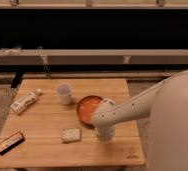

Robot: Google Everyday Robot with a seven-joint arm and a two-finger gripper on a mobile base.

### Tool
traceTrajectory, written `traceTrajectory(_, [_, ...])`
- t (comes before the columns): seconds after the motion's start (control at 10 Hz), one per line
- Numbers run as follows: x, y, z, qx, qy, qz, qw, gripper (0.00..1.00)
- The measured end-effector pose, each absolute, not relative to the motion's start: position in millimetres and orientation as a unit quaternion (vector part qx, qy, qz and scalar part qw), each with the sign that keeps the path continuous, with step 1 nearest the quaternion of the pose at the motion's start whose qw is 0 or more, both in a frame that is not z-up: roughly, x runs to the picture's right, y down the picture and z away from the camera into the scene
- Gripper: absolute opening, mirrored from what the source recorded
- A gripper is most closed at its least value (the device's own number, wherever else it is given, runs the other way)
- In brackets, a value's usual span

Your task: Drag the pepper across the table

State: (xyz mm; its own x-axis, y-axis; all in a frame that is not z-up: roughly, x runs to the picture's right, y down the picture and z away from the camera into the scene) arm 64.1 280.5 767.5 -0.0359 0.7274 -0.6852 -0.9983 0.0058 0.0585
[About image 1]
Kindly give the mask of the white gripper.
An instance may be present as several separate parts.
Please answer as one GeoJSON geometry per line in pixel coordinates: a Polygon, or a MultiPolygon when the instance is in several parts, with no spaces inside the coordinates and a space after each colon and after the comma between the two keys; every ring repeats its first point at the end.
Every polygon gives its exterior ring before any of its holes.
{"type": "Polygon", "coordinates": [[[115,135],[115,129],[111,127],[98,127],[95,129],[96,136],[99,141],[107,143],[112,140],[115,135]]]}

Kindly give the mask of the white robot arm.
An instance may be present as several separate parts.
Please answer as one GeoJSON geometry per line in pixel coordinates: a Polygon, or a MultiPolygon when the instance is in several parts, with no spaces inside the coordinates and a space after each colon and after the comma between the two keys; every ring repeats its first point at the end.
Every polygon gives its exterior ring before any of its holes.
{"type": "Polygon", "coordinates": [[[188,171],[188,70],[119,105],[102,102],[91,123],[98,138],[109,141],[116,124],[144,117],[150,119],[147,171],[188,171]]]}

